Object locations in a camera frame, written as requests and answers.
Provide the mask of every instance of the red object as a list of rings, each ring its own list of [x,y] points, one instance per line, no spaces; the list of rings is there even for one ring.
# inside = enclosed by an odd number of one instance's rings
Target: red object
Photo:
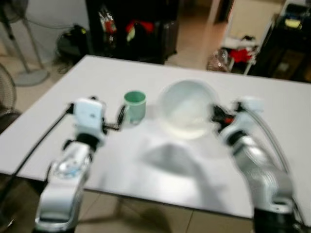
[[[146,30],[147,33],[152,33],[154,31],[154,25],[150,22],[144,22],[144,21],[137,21],[132,20],[127,26],[126,26],[126,32],[129,33],[131,29],[134,27],[135,23],[139,23],[143,28]]]
[[[226,124],[231,124],[234,121],[234,118],[226,118],[225,123]]]
[[[117,31],[117,28],[113,21],[105,22],[106,30],[109,34],[113,34]]]
[[[246,49],[243,50],[232,50],[230,52],[230,56],[234,59],[234,62],[247,62],[249,61],[252,56],[248,55],[248,51]]]

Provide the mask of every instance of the clothes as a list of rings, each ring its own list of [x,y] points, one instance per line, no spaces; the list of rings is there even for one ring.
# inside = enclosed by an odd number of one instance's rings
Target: clothes
[[[126,32],[129,33],[134,25],[138,23],[140,24],[145,30],[147,33],[152,33],[154,31],[154,25],[153,23],[150,23],[150,22],[144,22],[144,21],[137,21],[137,20],[132,20],[127,26],[126,26]]]
[[[246,49],[242,50],[232,50],[230,52],[230,56],[234,59],[234,62],[247,62],[249,61],[252,56],[248,55],[248,51]]]

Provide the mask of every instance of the white robotic arm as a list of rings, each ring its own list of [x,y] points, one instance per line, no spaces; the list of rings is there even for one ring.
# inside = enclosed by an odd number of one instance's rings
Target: white robotic arm
[[[93,154],[104,144],[108,129],[120,129],[124,115],[122,107],[118,123],[106,124],[105,104],[95,98],[77,100],[72,110],[76,138],[68,140],[63,148],[64,153],[52,162],[48,184],[40,197],[33,232],[74,232]]]
[[[220,124],[219,137],[231,147],[236,165],[248,182],[254,206],[254,230],[256,233],[298,232],[291,178],[250,135],[253,120],[243,111],[245,108],[254,112],[261,110],[256,100],[243,99],[235,116],[214,106],[212,121]]]

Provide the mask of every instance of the gray cable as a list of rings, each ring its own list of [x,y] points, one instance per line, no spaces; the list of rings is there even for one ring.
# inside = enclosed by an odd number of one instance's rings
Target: gray cable
[[[261,127],[261,129],[264,131],[265,135],[268,137],[273,149],[275,150],[278,159],[280,160],[284,170],[286,173],[290,173],[288,163],[285,159],[284,152],[281,149],[281,146],[279,145],[278,141],[276,140],[276,137],[273,135],[271,129],[269,126],[265,123],[265,121],[254,111],[244,108],[243,109],[251,116],[251,118]]]
[[[281,146],[279,145],[276,137],[273,135],[272,130],[270,129],[270,127],[265,123],[265,121],[254,111],[245,108],[244,106],[242,106],[243,110],[245,112],[247,112],[251,118],[259,125],[259,127],[263,130],[264,134],[266,135],[266,137],[269,139],[273,149],[275,150],[284,170],[286,173],[289,173],[289,166],[288,163],[285,159],[284,153],[281,149]],[[300,207],[298,206],[297,202],[295,201],[295,199],[293,198],[293,202],[294,202],[294,209],[296,210],[296,213],[298,215],[298,217],[300,218],[301,224],[303,225],[303,227],[306,227],[305,224],[305,218],[303,216],[303,213],[300,209]]]

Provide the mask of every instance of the green cup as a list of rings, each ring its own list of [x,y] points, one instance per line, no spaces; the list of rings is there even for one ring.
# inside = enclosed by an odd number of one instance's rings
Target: green cup
[[[146,95],[141,91],[130,91],[124,95],[126,119],[137,125],[146,114]]]

